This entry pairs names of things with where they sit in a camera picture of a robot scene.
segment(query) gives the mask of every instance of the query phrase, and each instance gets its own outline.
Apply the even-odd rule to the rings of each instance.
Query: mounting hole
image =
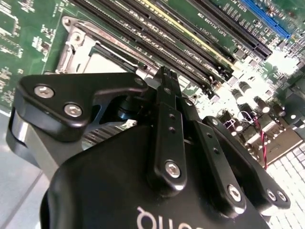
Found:
[[[215,147],[213,148],[214,153],[219,154],[219,150],[216,149]]]
[[[172,120],[175,120],[176,117],[173,115],[173,114],[170,114],[169,117],[172,119]]]
[[[176,133],[176,130],[175,128],[173,128],[172,126],[170,128],[168,128],[169,131],[172,133],[172,134],[175,134]]]

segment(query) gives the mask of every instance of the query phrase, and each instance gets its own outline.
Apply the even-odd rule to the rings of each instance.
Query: electronic component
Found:
[[[41,47],[44,49],[44,50],[49,50],[50,49],[50,44],[48,44],[47,42],[42,42],[41,43]]]
[[[261,19],[270,29],[276,32],[278,35],[285,37],[286,39],[290,38],[286,30],[284,30],[279,23],[269,17],[263,10],[259,8],[252,0],[240,0],[250,11],[252,11],[259,19]]]
[[[281,43],[279,43],[279,45],[277,46],[279,49],[283,49],[286,46],[286,42],[282,41]]]
[[[255,97],[254,101],[257,103],[258,107],[261,109],[263,113],[268,113],[270,111],[270,107],[261,98]]]
[[[240,44],[259,58],[266,60],[272,51],[258,39],[236,23],[230,16],[214,5],[210,0],[187,0],[212,23],[234,37]]]
[[[247,97],[252,97],[254,95],[253,89],[246,82],[240,82],[238,86]]]
[[[249,104],[243,104],[238,106],[241,114],[239,115],[239,119],[245,119],[248,122],[252,122],[253,119],[256,117],[256,112],[251,108]]]
[[[225,128],[228,129],[232,136],[237,136],[237,132],[240,132],[243,129],[239,120],[234,119],[229,112],[224,112],[219,120],[223,123]]]
[[[235,55],[238,56],[240,59],[243,59],[245,56],[245,53],[243,52],[243,50],[236,49]]]
[[[233,90],[232,95],[234,96],[234,99],[236,100],[237,104],[244,104],[246,103],[244,95],[238,91],[238,90]]]
[[[252,67],[256,67],[256,66],[257,66],[257,62],[256,62],[255,60],[251,60],[251,61],[250,61],[250,65],[251,65]]]
[[[273,111],[276,113],[277,116],[283,117],[283,116],[286,115],[285,109],[282,106],[280,106],[279,104],[274,104],[272,106],[272,108],[273,108]]]
[[[234,126],[237,132],[241,132],[244,128],[241,122],[237,118],[234,118]]]

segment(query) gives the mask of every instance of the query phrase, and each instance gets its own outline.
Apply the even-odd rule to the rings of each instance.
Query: screw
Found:
[[[171,90],[169,88],[165,87],[164,90],[166,93],[171,94]]]
[[[34,92],[37,96],[41,98],[52,98],[54,96],[54,91],[47,86],[37,86],[34,88]]]
[[[218,121],[216,119],[212,118],[212,122],[214,125],[218,125]]]
[[[63,20],[63,23],[64,23],[65,25],[67,25],[67,26],[71,25],[71,21],[70,21],[70,19],[68,19],[68,18],[65,18],[65,19]]]
[[[134,81],[140,86],[144,85],[142,79],[140,79],[140,78],[135,78]]]
[[[228,185],[228,191],[230,193],[230,195],[232,196],[232,198],[236,201],[236,202],[240,202],[242,200],[242,195],[240,194],[240,192],[237,190],[237,188],[235,188],[235,186],[233,185]]]
[[[82,114],[81,108],[75,104],[65,105],[64,111],[67,115],[72,116],[72,117],[79,117]]]
[[[165,163],[165,170],[173,178],[178,178],[180,176],[180,168],[172,161]]]
[[[79,32],[74,32],[72,35],[71,35],[71,38],[70,38],[71,41],[75,42],[76,44],[80,44],[82,42],[81,40],[81,34]]]
[[[268,197],[273,200],[276,201],[276,196],[273,194],[273,192],[269,189],[267,189],[267,193],[268,193]]]
[[[278,191],[277,193],[278,193],[279,197],[282,199],[282,201],[287,202],[286,196],[281,191]]]

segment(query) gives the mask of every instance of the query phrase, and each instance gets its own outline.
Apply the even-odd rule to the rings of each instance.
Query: black metal bracket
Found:
[[[53,96],[38,96],[39,86],[51,89]],[[13,107],[28,123],[59,141],[71,142],[79,140],[88,125],[100,125],[96,117],[102,117],[114,98],[142,96],[147,90],[146,82],[134,73],[31,75],[19,81]],[[81,115],[68,115],[64,110],[68,104],[78,106]],[[92,117],[95,105],[100,109]]]
[[[219,120],[207,116],[203,119],[203,123],[210,126],[216,133],[221,145],[226,149],[224,154],[234,175],[243,187],[246,196],[261,214],[264,215],[272,207],[290,208],[291,202],[284,190],[252,158]]]
[[[22,157],[35,151],[32,163],[51,179],[81,152],[86,131],[134,119],[152,130],[147,181],[163,198],[187,187],[186,136],[196,148],[204,192],[221,215],[242,215],[247,198],[261,214],[290,207],[286,193],[217,119],[201,121],[195,105],[183,98],[176,73],[161,67],[154,79],[156,88],[134,73],[26,76],[16,88],[8,144],[17,154],[23,150]],[[67,112],[67,105],[76,111]]]
[[[162,67],[156,74],[162,80],[153,111],[153,142],[148,164],[148,181],[164,197],[177,195],[186,185],[186,161],[182,115],[176,110],[177,75]]]
[[[179,98],[187,132],[198,147],[197,158],[211,201],[225,216],[235,218],[246,209],[246,200],[212,128],[204,125],[196,107]]]

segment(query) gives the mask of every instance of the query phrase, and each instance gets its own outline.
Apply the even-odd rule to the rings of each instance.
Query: red cable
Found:
[[[265,133],[262,130],[261,125],[259,124],[257,117],[254,118],[254,123],[260,131],[261,141],[262,141],[262,144],[263,144],[264,169],[266,170],[268,168],[268,165],[267,165],[267,147],[265,145],[265,139],[264,139]]]

